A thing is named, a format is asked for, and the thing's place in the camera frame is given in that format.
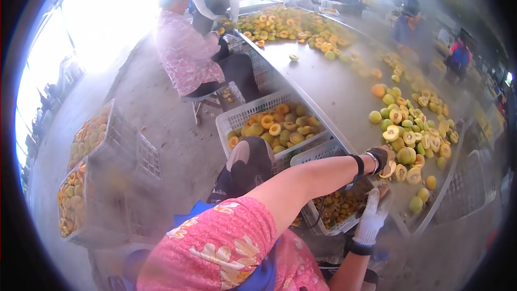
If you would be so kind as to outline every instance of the blue shirt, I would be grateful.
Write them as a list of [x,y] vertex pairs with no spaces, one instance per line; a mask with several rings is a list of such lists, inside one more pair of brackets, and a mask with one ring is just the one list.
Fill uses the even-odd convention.
[[393,25],[391,35],[393,40],[415,51],[421,62],[429,63],[433,59],[433,34],[425,19],[421,18],[412,30],[406,16],[400,15]]

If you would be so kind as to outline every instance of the stool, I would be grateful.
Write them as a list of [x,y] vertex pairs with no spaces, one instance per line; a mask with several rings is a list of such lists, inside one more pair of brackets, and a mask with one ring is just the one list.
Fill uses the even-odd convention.
[[217,97],[217,91],[209,93],[207,95],[201,97],[181,97],[183,102],[191,102],[192,108],[194,109],[194,118],[196,126],[199,126],[199,110],[203,105],[209,105],[217,109],[222,109],[221,102],[219,101],[219,97]]

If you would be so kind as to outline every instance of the red shirt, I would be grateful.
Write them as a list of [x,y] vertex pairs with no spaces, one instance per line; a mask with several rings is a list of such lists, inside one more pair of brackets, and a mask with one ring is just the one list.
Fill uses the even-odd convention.
[[454,52],[456,51],[456,49],[457,49],[457,42],[456,42],[456,43],[454,43],[454,44],[452,44],[452,46],[451,46],[451,52],[454,54]]
[[224,82],[221,67],[210,60],[221,49],[214,33],[203,38],[183,16],[162,10],[155,40],[163,67],[179,95],[193,93],[203,83]]

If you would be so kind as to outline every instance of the white glove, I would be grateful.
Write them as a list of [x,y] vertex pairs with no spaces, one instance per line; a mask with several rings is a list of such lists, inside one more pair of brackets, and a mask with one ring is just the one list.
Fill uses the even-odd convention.
[[228,20],[228,17],[227,16],[224,16],[224,15],[216,15],[216,18],[214,18],[214,20],[217,22],[217,23],[224,23]]
[[354,242],[372,246],[380,228],[384,225],[384,219],[388,216],[391,204],[391,193],[386,195],[379,206],[380,193],[378,188],[373,188],[368,195],[365,211],[359,219],[359,227],[353,237]]

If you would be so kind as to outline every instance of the pink shirt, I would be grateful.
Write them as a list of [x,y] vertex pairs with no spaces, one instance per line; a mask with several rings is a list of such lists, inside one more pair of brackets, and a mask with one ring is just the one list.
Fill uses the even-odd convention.
[[[139,275],[138,290],[228,290],[241,284],[276,241],[267,208],[229,199],[168,232]],[[307,245],[290,230],[277,245],[275,290],[328,290]]]
[[203,83],[224,82],[221,67],[210,60],[221,48],[214,33],[203,38],[183,16],[162,10],[155,39],[163,67],[179,95],[193,93]]

